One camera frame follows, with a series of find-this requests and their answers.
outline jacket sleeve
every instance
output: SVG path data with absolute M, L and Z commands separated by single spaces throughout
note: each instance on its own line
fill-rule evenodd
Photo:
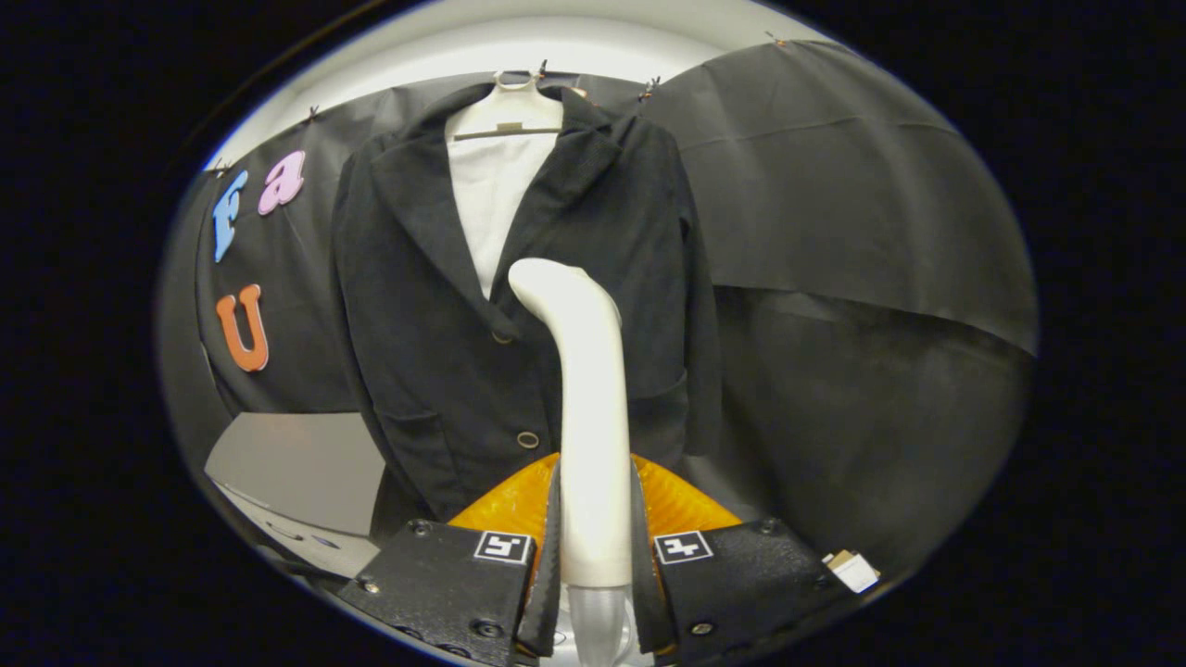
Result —
M 383 433 L 383 427 L 375 414 L 366 385 L 363 382 L 362 370 L 358 368 L 358 358 L 355 355 L 353 342 L 350 335 L 350 318 L 346 312 L 339 268 L 344 266 L 344 262 L 350 261 L 350 229 L 351 225 L 358 223 L 355 217 L 359 209 L 366 210 L 368 208 L 359 205 L 351 197 L 351 195 L 358 195 L 357 184 L 366 177 L 365 170 L 358 167 L 359 161 L 363 165 L 366 164 L 365 160 L 359 160 L 359 153 L 365 155 L 365 150 L 350 155 L 343 165 L 338 179 L 338 190 L 333 199 L 333 215 L 330 220 L 330 266 L 327 275 L 330 282 L 330 317 L 346 383 L 358 401 L 358 412 L 371 434 L 371 440 L 378 449 L 383 460 L 387 462 L 387 469 L 391 475 L 393 483 L 387 488 L 388 494 L 384 496 L 384 501 L 388 504 L 382 508 L 381 514 L 389 525 L 397 526 L 414 517 L 436 517 L 388 445 L 387 436 Z
M 683 230 L 683 266 L 687 285 L 684 368 L 688 371 L 688 439 L 684 453 L 715 453 L 721 433 L 721 347 L 716 325 L 716 298 L 709 275 L 700 218 L 691 185 L 669 138 L 675 205 Z

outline jacket pocket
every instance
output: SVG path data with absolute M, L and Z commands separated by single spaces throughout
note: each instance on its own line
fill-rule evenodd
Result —
M 436 514 L 448 521 L 464 509 L 457 464 L 436 413 L 396 417 L 376 411 L 387 444 L 416 490 Z
M 626 401 L 630 451 L 671 469 L 683 455 L 688 424 L 688 371 L 653 396 Z

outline jacket collar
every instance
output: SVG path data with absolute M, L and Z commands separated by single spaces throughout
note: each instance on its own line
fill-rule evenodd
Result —
M 563 122 L 555 147 L 515 214 L 487 300 L 482 293 L 457 212 L 445 122 L 489 95 L 493 85 L 480 83 L 463 88 L 429 106 L 410 121 L 389 148 L 371 160 L 371 176 L 382 205 L 445 279 L 493 331 L 518 338 L 518 328 L 498 307 L 509 307 L 515 300 L 506 285 L 510 263 L 519 259 L 551 218 L 588 190 L 613 164 L 621 147 L 610 136 L 612 119 L 601 109 L 568 88 L 541 89 L 543 95 L 560 99 Z

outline black jacket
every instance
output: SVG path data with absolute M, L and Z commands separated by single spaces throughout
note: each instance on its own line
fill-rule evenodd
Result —
M 719 433 L 713 290 L 674 139 L 561 89 L 561 133 L 487 300 L 444 126 L 491 88 L 459 90 L 368 140 L 344 165 L 333 208 L 331 291 L 349 380 L 389 465 L 441 520 L 560 447 L 555 343 L 506 282 L 522 258 L 579 266 L 613 297 L 632 451 L 672 466 L 712 452 Z

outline letter u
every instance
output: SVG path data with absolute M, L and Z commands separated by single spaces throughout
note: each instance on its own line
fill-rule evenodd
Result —
M 263 335 L 263 319 L 260 317 L 260 290 L 259 285 L 248 285 L 238 293 L 238 299 L 243 301 L 243 310 L 247 311 L 247 324 L 251 330 L 251 342 L 255 344 L 250 350 L 243 345 L 243 338 L 238 335 L 238 322 L 235 319 L 235 296 L 227 294 L 218 299 L 215 310 L 218 319 L 223 324 L 223 336 L 227 338 L 227 348 L 235 363 L 248 373 L 263 370 L 268 364 L 268 338 Z

